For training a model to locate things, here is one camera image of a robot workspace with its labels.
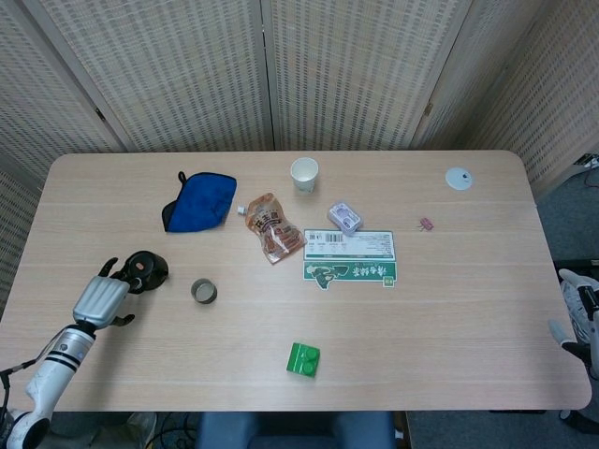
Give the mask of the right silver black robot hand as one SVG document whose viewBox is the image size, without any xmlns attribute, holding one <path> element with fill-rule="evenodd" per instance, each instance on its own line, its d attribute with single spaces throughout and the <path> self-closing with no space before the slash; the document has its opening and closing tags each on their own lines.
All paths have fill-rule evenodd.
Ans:
<svg viewBox="0 0 599 449">
<path fill-rule="evenodd" d="M 598 379 L 598 281 L 566 268 L 558 271 L 562 285 L 569 285 L 575 296 L 564 297 L 575 336 L 570 338 L 560 323 L 548 321 L 553 339 L 568 353 L 580 359 L 591 376 Z"/>
</svg>

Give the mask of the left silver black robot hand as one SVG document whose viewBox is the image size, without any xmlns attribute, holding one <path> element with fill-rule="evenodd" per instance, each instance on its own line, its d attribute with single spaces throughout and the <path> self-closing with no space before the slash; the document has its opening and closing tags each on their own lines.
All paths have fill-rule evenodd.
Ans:
<svg viewBox="0 0 599 449">
<path fill-rule="evenodd" d="M 133 313 L 120 317 L 117 312 L 127 295 L 141 287 L 141 280 L 131 277 L 125 268 L 111 274 L 117 261 L 117 257 L 112 257 L 104 264 L 89 281 L 73 308 L 75 323 L 92 333 L 108 326 L 127 326 L 135 319 Z"/>
</svg>

